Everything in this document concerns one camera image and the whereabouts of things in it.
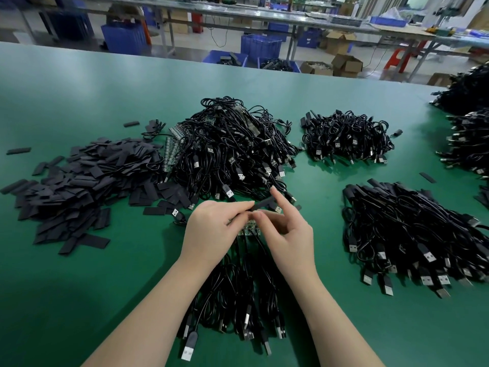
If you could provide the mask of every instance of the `forearm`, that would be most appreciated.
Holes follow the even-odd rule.
[[[208,274],[177,261],[82,367],[164,366],[186,310]]]
[[[291,288],[306,317],[321,366],[384,366],[319,277],[298,281]]]

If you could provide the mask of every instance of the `green work surface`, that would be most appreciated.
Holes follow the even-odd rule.
[[[447,170],[434,154],[446,149],[450,124],[427,102],[433,87],[324,77],[170,59],[0,43],[0,187],[29,178],[41,161],[101,136],[138,136],[158,118],[169,125],[200,111],[200,100],[229,95],[249,108],[261,104],[293,121],[289,140],[301,140],[308,110],[365,113],[402,129],[388,165],[334,168],[302,153],[284,181],[315,229],[319,275],[345,313],[388,366],[475,366],[486,363],[489,285],[454,283],[451,297],[393,278],[394,297],[360,282],[359,266],[342,244],[346,184],[402,181],[430,189],[449,209],[489,222],[472,197],[476,175]],[[138,120],[139,127],[123,123]],[[32,147],[27,154],[5,155]],[[430,184],[418,173],[427,172]],[[105,250],[81,246],[69,257],[59,244],[33,246],[35,222],[17,221],[15,198],[0,196],[0,360],[4,366],[80,365],[177,259],[183,228],[170,216],[143,216],[127,200],[113,205],[112,224],[99,231]],[[311,366],[317,357],[304,317],[285,288],[281,307],[288,337],[272,337],[272,355],[256,345],[203,330],[187,364],[177,339],[167,365]]]

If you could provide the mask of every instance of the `person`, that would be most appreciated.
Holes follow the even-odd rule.
[[[270,192],[283,214],[250,212],[254,201],[201,203],[187,223],[179,259],[82,367],[165,365],[192,299],[249,219],[256,220],[306,317],[321,366],[384,366],[322,284],[313,229],[277,189]]]

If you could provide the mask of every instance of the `hand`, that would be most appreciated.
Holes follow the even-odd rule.
[[[179,260],[210,273],[251,219],[247,210],[254,204],[254,201],[202,202],[188,220]]]
[[[313,228],[275,187],[270,192],[284,214],[256,210],[253,218],[265,236],[275,264],[292,287],[302,279],[317,276]]]

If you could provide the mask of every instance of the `person's right arm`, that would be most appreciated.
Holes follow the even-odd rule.
[[[306,317],[321,366],[384,366],[319,279],[313,229],[274,187],[271,193],[284,214],[257,210],[253,217]]]

